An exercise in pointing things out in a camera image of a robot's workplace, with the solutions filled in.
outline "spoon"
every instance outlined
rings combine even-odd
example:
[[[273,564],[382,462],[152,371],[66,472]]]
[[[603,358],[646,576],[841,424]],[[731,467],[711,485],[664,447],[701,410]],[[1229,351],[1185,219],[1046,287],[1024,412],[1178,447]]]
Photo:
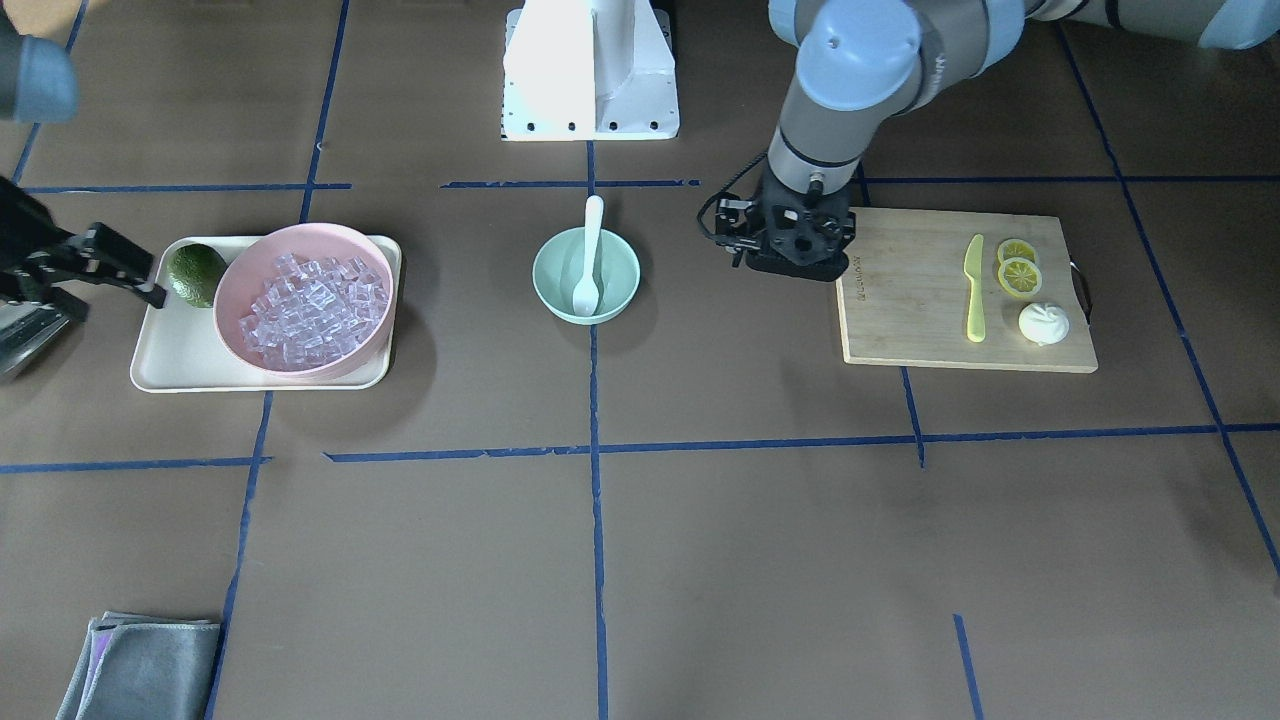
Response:
[[[590,316],[600,305],[600,288],[595,286],[595,251],[600,243],[600,223],[604,220],[604,199],[593,195],[586,199],[586,219],[582,232],[586,246],[582,249],[582,279],[573,286],[573,314]]]

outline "folded cloth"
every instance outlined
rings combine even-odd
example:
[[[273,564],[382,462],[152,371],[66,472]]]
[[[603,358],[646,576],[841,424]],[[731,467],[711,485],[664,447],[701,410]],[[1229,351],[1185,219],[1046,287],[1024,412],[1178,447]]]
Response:
[[[198,720],[219,629],[128,612],[91,620],[56,720]]]

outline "pink bowl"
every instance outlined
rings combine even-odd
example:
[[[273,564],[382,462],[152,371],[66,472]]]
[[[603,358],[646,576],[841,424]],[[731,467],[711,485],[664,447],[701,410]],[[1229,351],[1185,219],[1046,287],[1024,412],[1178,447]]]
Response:
[[[250,305],[262,295],[262,283],[276,277],[275,259],[289,252],[306,260],[337,258],[342,261],[360,258],[370,269],[381,275],[390,301],[387,304],[387,311],[378,320],[374,333],[349,355],[310,370],[268,370],[261,365],[261,356],[244,347],[239,320],[250,314]],[[329,380],[360,368],[383,347],[392,332],[396,300],[396,278],[392,275],[390,263],[372,241],[343,225],[306,223],[273,232],[244,249],[232,261],[214,295],[214,322],[218,325],[218,338],[223,341],[232,355],[247,365],[279,378]]]

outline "yellow knife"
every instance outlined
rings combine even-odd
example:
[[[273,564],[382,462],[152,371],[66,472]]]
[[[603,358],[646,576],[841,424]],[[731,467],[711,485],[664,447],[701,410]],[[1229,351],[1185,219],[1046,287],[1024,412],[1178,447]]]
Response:
[[[969,241],[964,254],[964,274],[969,278],[969,323],[965,334],[970,342],[987,340],[987,318],[982,314],[982,240],[980,234]]]

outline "wooden cutting board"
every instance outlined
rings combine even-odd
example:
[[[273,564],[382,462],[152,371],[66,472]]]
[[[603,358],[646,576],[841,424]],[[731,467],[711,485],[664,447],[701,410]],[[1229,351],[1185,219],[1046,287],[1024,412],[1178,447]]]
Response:
[[[858,236],[846,251],[849,270],[836,283],[846,363],[1041,373],[1098,369],[1057,218],[882,208],[856,213]],[[975,233],[986,236],[987,340],[980,343],[965,337],[964,254]],[[1030,242],[1039,255],[1043,287],[1033,300],[1014,299],[996,281],[996,247],[1010,237]],[[1023,337],[1018,315],[1033,301],[1066,309],[1071,322],[1066,340],[1039,347]]]

